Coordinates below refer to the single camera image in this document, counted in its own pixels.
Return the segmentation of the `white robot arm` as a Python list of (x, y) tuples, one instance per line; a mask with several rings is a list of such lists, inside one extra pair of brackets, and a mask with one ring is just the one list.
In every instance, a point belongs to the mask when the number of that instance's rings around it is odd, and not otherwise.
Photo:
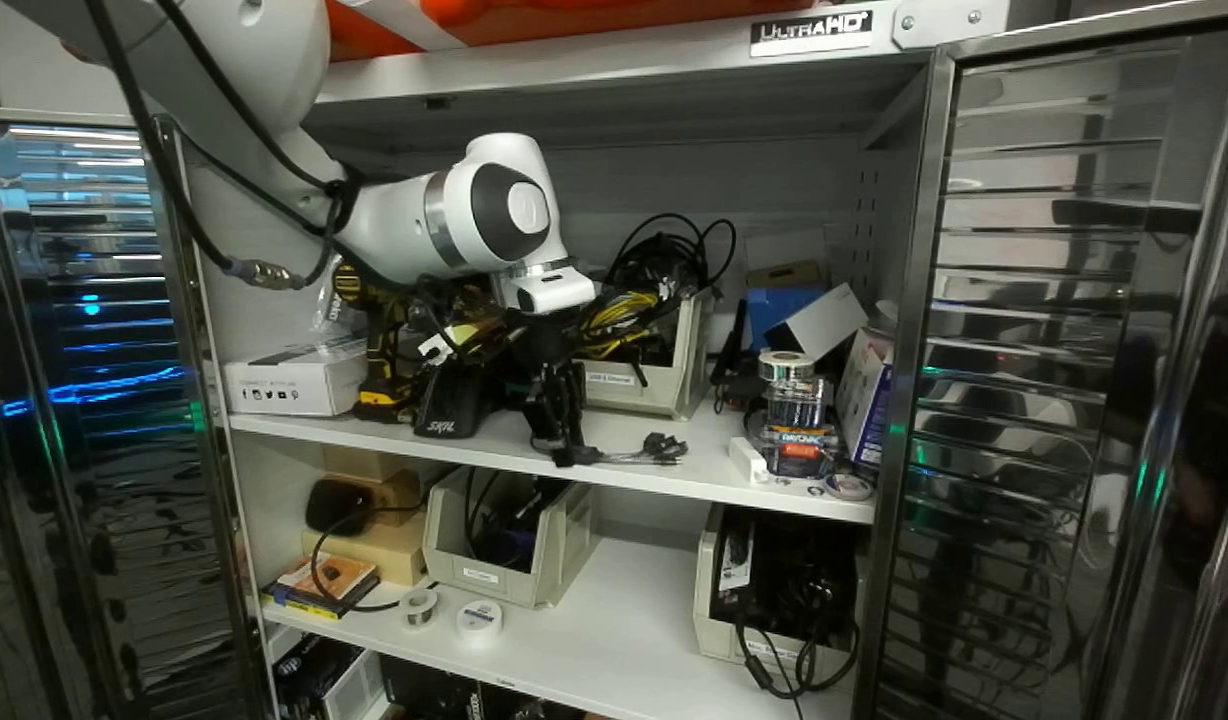
[(213, 163), (296, 216), (369, 286), (488, 278), (496, 304), (550, 315), (597, 301), (560, 242), (538, 145), (485, 132), (408, 180), (369, 184), (307, 127), (333, 63), (325, 0), (2, 0), (102, 63), (139, 127), (162, 114)]

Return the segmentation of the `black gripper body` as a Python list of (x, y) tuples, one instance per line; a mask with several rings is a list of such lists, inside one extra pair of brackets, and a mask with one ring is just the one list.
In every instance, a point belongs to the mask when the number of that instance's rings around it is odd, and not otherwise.
[(585, 393), (577, 315), (520, 315), (491, 354), (488, 379), (503, 410), (533, 400), (577, 404)]

